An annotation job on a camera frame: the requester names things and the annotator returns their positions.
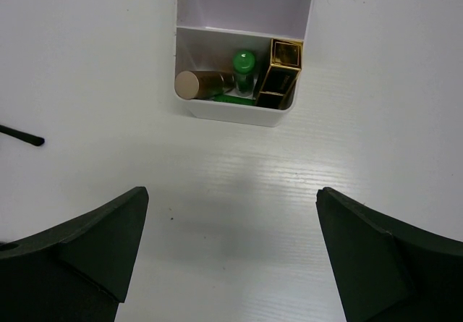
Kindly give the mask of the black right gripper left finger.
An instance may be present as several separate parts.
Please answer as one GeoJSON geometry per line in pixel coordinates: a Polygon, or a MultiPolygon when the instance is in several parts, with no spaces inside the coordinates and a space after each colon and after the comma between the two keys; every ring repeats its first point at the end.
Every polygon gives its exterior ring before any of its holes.
{"type": "Polygon", "coordinates": [[[105,205],[1,244],[2,321],[114,321],[148,210],[134,187],[105,205]]]}

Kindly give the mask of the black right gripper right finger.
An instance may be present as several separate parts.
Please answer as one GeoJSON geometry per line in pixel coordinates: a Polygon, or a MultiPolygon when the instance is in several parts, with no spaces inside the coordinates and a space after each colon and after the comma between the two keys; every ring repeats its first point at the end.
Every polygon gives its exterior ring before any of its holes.
{"type": "Polygon", "coordinates": [[[325,187],[316,208],[347,321],[461,321],[462,243],[325,187]]]}

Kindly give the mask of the black gold lipstick case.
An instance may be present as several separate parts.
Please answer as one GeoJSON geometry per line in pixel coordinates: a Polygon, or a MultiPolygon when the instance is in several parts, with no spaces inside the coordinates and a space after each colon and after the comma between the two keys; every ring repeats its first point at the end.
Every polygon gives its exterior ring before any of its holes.
{"type": "Polygon", "coordinates": [[[253,92],[256,106],[278,110],[288,107],[302,71],[302,50],[302,41],[271,39],[253,92]]]}

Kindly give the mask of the rose gold lipstick tube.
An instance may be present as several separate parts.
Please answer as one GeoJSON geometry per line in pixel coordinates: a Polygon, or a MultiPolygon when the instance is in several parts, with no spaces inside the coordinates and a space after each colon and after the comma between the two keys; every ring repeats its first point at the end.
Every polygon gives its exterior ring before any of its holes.
{"type": "Polygon", "coordinates": [[[184,100],[209,99],[234,88],[234,75],[228,72],[183,71],[174,81],[176,94],[184,100]]]}

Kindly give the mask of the green lip balm stick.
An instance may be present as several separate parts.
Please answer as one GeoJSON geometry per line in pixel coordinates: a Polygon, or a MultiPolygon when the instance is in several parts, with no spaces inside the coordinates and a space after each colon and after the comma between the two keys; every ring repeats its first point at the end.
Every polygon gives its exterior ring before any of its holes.
{"type": "Polygon", "coordinates": [[[244,105],[244,106],[253,106],[254,105],[254,100],[251,98],[242,98],[242,97],[236,97],[236,96],[229,96],[226,94],[218,95],[212,98],[213,101],[215,102],[221,102],[221,103],[232,103],[232,104],[237,104],[237,105],[244,105]]]}

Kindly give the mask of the green capped lip balm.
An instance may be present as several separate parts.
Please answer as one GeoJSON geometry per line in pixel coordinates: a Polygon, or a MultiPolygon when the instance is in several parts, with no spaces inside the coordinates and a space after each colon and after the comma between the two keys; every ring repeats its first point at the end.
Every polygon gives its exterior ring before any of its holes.
{"type": "Polygon", "coordinates": [[[232,60],[237,92],[249,96],[254,88],[255,55],[251,51],[238,51],[232,60]]]}

